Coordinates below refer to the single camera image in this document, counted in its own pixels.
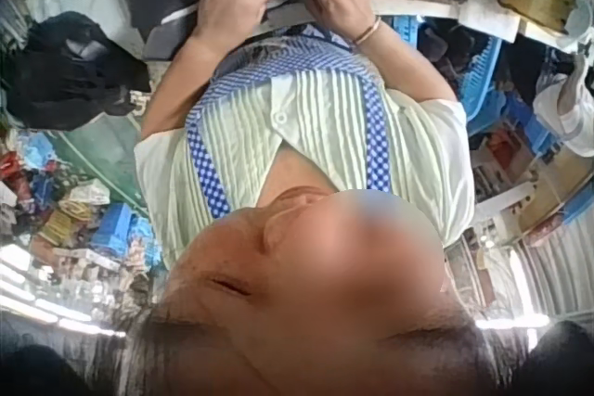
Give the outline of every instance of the gingham fabric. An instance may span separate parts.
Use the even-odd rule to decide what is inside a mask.
[[[253,88],[271,78],[306,70],[345,71],[359,78],[365,104],[367,189],[391,192],[388,139],[381,93],[368,69],[350,52],[336,45],[308,37],[291,37],[275,47],[250,45],[224,61],[213,81],[186,120],[187,141],[200,187],[213,218],[231,212],[225,190],[206,150],[199,130],[208,107],[226,100],[239,89]]]

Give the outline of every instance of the bracelet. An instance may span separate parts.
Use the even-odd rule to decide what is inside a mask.
[[[355,44],[356,46],[360,46],[361,44],[363,44],[369,38],[369,36],[371,36],[371,34],[373,34],[374,32],[376,32],[378,30],[378,28],[380,27],[380,23],[381,23],[380,16],[376,16],[375,21],[373,22],[373,25],[371,25],[369,28],[367,28],[367,30],[363,34],[361,34],[359,37],[357,37],[353,41],[353,44]]]

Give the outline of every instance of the green surface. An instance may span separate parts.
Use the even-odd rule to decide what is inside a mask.
[[[111,191],[111,201],[123,201],[146,215],[136,181],[134,146],[140,126],[129,115],[101,115],[72,132],[46,132],[60,160],[98,178]]]

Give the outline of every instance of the eye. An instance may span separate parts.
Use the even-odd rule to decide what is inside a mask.
[[[233,278],[225,277],[216,277],[211,278],[211,281],[216,284],[218,287],[224,288],[228,292],[232,292],[241,297],[250,297],[251,293],[247,290],[247,287],[244,283],[239,282]]]

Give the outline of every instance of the white cloth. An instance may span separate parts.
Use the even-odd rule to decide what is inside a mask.
[[[474,211],[466,114],[456,102],[418,104],[382,87],[393,192],[427,215],[445,246]],[[330,70],[281,76],[208,107],[200,132],[232,210],[252,207],[283,141],[338,190],[366,187],[366,134],[356,77]],[[136,146],[138,182],[168,266],[212,222],[184,129]]]
[[[578,85],[572,92],[575,94],[574,108],[569,113],[560,115],[557,104],[566,79],[565,75],[557,75],[554,84],[536,96],[535,114],[561,139],[572,134],[581,125],[581,131],[576,136],[563,142],[581,157],[594,157],[594,98],[584,85]]]

